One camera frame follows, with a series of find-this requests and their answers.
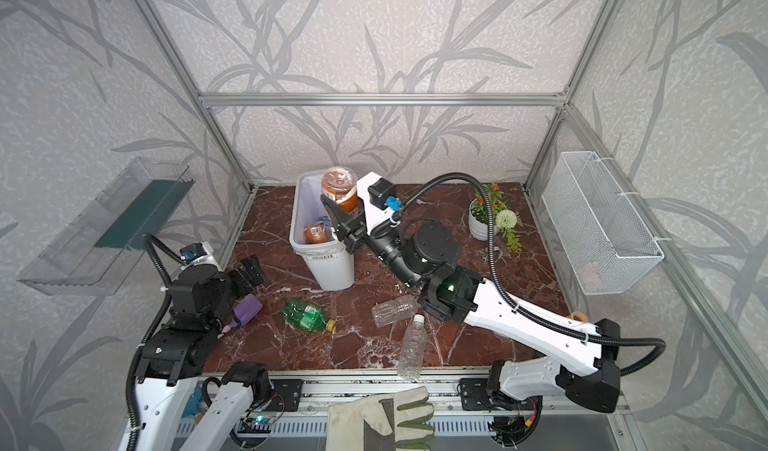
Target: blue connector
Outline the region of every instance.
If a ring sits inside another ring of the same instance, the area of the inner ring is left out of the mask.
[[[393,211],[397,212],[398,209],[400,209],[400,200],[394,196],[390,196],[386,198],[386,205],[387,207],[391,207]]]

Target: black mounting plate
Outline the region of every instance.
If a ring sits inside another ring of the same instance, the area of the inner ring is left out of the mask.
[[[272,386],[275,387],[275,394],[282,396],[285,401],[285,409],[283,409],[283,403],[275,397],[263,411],[284,411],[285,413],[298,411],[303,379],[271,379],[271,381]]]
[[[493,405],[485,391],[487,386],[488,379],[485,378],[459,379],[458,394],[462,399],[462,409],[465,411],[498,411],[500,407]],[[533,403],[528,399],[515,402],[520,406],[521,411],[533,410]]]

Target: trash bin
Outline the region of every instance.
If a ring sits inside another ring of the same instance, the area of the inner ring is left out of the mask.
[[[302,256],[315,281],[323,291],[339,291],[355,283],[355,257],[346,252],[339,241],[321,245],[308,245],[304,230],[326,214],[320,201],[321,181],[324,170],[304,173],[296,182],[293,197],[293,217],[290,222],[290,245],[293,252]]]

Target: potted plant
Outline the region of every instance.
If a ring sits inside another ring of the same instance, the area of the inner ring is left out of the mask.
[[[501,231],[507,242],[507,248],[510,251],[519,253],[522,246],[514,228],[522,225],[520,216],[514,213],[513,210],[508,209],[507,205],[502,201],[504,193],[498,188],[498,184],[486,184],[485,190],[491,199],[494,233]],[[488,219],[485,215],[483,198],[477,191],[475,191],[475,200],[469,205],[469,233],[480,241],[488,240]]]

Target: leaf pattern wallpaper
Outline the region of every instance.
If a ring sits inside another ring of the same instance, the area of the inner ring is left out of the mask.
[[[764,364],[766,22],[768,0],[626,0],[576,98]],[[540,196],[558,153],[582,149],[562,127],[534,182],[534,206],[571,306],[670,344],[655,373],[622,380],[648,448],[768,449],[768,430],[663,270],[617,296],[578,290]]]
[[[130,356],[162,296],[143,258],[110,297],[19,272],[135,157],[190,166],[160,234],[219,247],[247,190],[128,0],[0,0],[0,449],[108,449]]]
[[[206,92],[562,91],[601,0],[154,0]],[[550,108],[219,108],[257,184],[521,180]]]

